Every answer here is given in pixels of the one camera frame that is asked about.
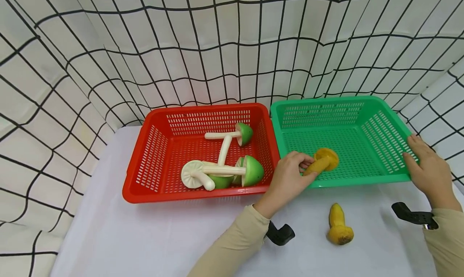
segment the black clamp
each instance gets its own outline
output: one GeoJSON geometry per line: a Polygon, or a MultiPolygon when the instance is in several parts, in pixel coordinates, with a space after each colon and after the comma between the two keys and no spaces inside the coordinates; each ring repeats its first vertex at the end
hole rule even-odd
{"type": "Polygon", "coordinates": [[[398,219],[405,220],[416,225],[426,225],[428,229],[438,229],[438,224],[433,219],[431,212],[411,212],[409,207],[403,202],[391,205],[398,219]]]}
{"type": "Polygon", "coordinates": [[[284,224],[283,227],[277,229],[274,223],[270,221],[266,237],[268,237],[269,240],[277,246],[283,246],[295,237],[295,232],[287,224],[284,224]]]}

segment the green basket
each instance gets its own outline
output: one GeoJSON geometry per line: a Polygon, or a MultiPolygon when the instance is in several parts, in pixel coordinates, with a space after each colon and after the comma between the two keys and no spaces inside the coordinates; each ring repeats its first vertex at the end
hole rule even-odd
{"type": "Polygon", "coordinates": [[[409,181],[402,152],[411,134],[384,100],[374,96],[284,100],[271,107],[280,157],[291,151],[313,155],[319,148],[338,154],[335,170],[310,187],[409,181]]]}

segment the basket rim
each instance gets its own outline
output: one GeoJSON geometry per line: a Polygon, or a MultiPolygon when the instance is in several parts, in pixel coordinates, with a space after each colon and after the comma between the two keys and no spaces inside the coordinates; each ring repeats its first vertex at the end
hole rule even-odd
{"type": "MultiPolygon", "coordinates": [[[[223,111],[231,111],[236,108],[258,108],[262,114],[262,118],[265,124],[266,130],[266,142],[269,145],[269,150],[271,154],[271,164],[272,169],[274,170],[277,166],[277,162],[280,159],[277,142],[275,138],[274,129],[272,128],[271,118],[269,118],[269,111],[262,103],[234,103],[234,104],[225,104],[225,105],[212,105],[212,106],[180,106],[175,108],[158,108],[151,111],[145,118],[144,124],[149,123],[150,119],[153,118],[156,114],[159,113],[178,113],[181,112],[207,112],[211,109],[222,109],[223,111]]],[[[147,133],[150,131],[150,125],[142,125],[140,133],[137,137],[135,143],[134,151],[132,152],[131,159],[126,170],[126,179],[122,186],[122,197],[129,203],[146,203],[146,202],[162,202],[162,201],[172,201],[172,200],[194,200],[198,198],[214,198],[214,197],[225,197],[225,196],[237,196],[245,194],[263,194],[269,188],[269,185],[260,185],[260,186],[250,186],[250,187],[232,187],[225,189],[216,189],[213,191],[188,191],[188,192],[172,192],[168,194],[158,193],[158,194],[133,194],[131,192],[132,185],[135,185],[133,179],[138,173],[137,167],[140,163],[141,155],[143,154],[144,149],[144,140],[146,139],[147,133]]]]}
{"type": "MultiPolygon", "coordinates": [[[[284,142],[284,137],[282,134],[282,129],[280,128],[279,119],[277,117],[277,108],[279,106],[293,105],[295,103],[310,102],[318,103],[323,102],[327,103],[343,103],[343,102],[366,102],[366,101],[375,101],[382,105],[384,112],[387,112],[388,115],[395,121],[395,123],[400,128],[400,132],[406,134],[407,136],[411,135],[412,132],[407,128],[406,124],[401,121],[398,115],[388,106],[388,104],[381,98],[376,96],[351,96],[351,97],[334,97],[334,98],[319,98],[319,99],[302,99],[302,100],[281,100],[275,102],[271,105],[271,118],[272,126],[274,127],[275,139],[278,143],[284,142]]],[[[283,145],[278,145],[278,150],[280,157],[284,157],[287,153],[286,148],[283,145]]],[[[309,187],[335,187],[340,186],[339,181],[343,180],[343,186],[348,185],[368,185],[376,183],[393,183],[393,182],[406,182],[410,181],[411,177],[408,173],[399,173],[394,175],[380,175],[370,177],[370,181],[366,181],[365,177],[356,177],[349,179],[328,179],[328,180],[318,180],[316,179],[309,187]]]]}

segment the plastic basket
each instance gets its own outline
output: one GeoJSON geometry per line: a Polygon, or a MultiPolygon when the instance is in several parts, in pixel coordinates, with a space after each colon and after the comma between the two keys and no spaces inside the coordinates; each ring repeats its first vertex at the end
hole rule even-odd
{"type": "Polygon", "coordinates": [[[313,155],[333,149],[339,166],[310,187],[408,181],[402,152],[411,134],[384,100],[374,96],[288,100],[271,107],[272,124],[284,157],[293,150],[313,155]]]}
{"type": "Polygon", "coordinates": [[[140,130],[122,195],[130,203],[143,203],[263,193],[279,161],[275,141],[269,112],[259,103],[153,110],[140,130]],[[251,155],[265,170],[262,181],[210,192],[203,187],[186,188],[180,179],[184,164],[191,160],[217,163],[222,140],[205,140],[204,134],[235,131],[237,122],[250,125],[253,137],[244,147],[232,141],[226,165],[235,166],[239,157],[251,155]]]}

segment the beige sleeve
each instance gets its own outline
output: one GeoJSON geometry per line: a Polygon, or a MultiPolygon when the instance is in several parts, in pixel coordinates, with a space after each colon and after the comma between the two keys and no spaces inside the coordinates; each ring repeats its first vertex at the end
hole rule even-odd
{"type": "Polygon", "coordinates": [[[438,229],[424,229],[425,241],[433,256],[438,277],[464,276],[464,213],[433,209],[438,229]]]}
{"type": "Polygon", "coordinates": [[[188,277],[228,277],[264,242],[269,219],[247,206],[232,225],[200,257],[188,277]]]}

